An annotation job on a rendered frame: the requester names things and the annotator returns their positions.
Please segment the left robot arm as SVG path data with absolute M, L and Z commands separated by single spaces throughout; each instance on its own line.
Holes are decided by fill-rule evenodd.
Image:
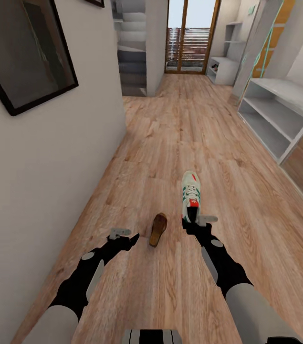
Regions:
M 108 242 L 84 254 L 78 268 L 65 279 L 56 298 L 21 344 L 71 344 L 74 332 L 103 273 L 104 265 L 121 250 L 129 251 L 140 234 L 129 238 L 131 229 L 112 227 Z

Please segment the robot trunk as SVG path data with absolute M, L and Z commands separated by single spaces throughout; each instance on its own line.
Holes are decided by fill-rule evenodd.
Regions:
M 125 330 L 120 344 L 183 344 L 178 330 L 133 329 Z

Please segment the sandal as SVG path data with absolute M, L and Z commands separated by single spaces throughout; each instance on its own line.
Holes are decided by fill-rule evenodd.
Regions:
M 159 213 L 155 217 L 152 225 L 152 234 L 149 239 L 149 244 L 152 248 L 155 248 L 160 240 L 161 235 L 166 230 L 167 217 L 164 213 Z

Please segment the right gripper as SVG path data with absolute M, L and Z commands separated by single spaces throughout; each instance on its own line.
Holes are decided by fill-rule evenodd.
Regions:
M 188 235 L 195 235 L 197 239 L 199 239 L 199 235 L 203 232 L 211 233 L 212 229 L 211 223 L 206 223 L 206 226 L 199 226 L 197 223 L 186 222 L 184 218 L 182 218 L 182 225 Z

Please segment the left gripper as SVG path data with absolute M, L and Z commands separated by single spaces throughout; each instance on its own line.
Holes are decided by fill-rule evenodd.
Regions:
M 132 238 L 120 236 L 120 238 L 113 240 L 110 239 L 110 236 L 108 236 L 108 242 L 106 243 L 106 245 L 109 245 L 111 247 L 113 251 L 113 256 L 116 256 L 121 250 L 129 251 L 131 247 L 136 244 L 139 237 L 140 234 L 137 234 Z

